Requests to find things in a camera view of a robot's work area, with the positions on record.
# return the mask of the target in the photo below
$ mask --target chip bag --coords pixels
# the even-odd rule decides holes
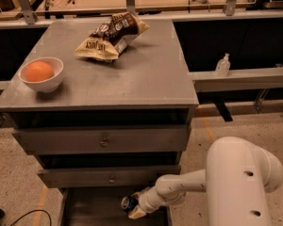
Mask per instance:
[[[112,62],[149,27],[129,12],[113,14],[75,49],[75,55]]]

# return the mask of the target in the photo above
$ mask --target black panel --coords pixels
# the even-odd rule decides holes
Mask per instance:
[[[225,53],[231,70],[283,64],[283,19],[177,22],[175,29],[191,72],[214,71]]]
[[[0,30],[0,81],[10,80],[46,28]]]

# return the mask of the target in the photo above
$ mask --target speckled floor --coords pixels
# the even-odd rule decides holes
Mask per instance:
[[[228,105],[232,122],[224,122],[212,105],[197,109],[192,120],[191,138],[182,154],[182,172],[202,169],[211,143],[220,137],[247,139],[276,155],[283,164],[283,105],[265,105],[258,114],[249,104]],[[57,225],[61,194],[48,189],[36,175],[40,167],[12,137],[7,123],[0,128],[0,208],[6,215],[0,225],[10,225],[15,219],[34,209],[44,209]],[[283,225],[283,185],[267,195],[274,226]],[[173,226],[208,226],[207,194],[191,193],[182,204],[172,206]],[[31,214],[18,225],[49,225],[45,214]]]

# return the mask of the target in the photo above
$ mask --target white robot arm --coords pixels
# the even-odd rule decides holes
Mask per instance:
[[[283,167],[271,153],[238,137],[223,137],[210,147],[206,169],[164,175],[153,187],[125,197],[130,218],[183,202],[187,191],[208,194],[209,226],[270,226],[265,191],[283,182]]]

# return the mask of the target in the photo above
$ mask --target orange fruit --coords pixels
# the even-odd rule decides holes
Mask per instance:
[[[51,65],[40,61],[32,62],[26,69],[26,80],[28,82],[40,82],[54,75],[55,72]]]

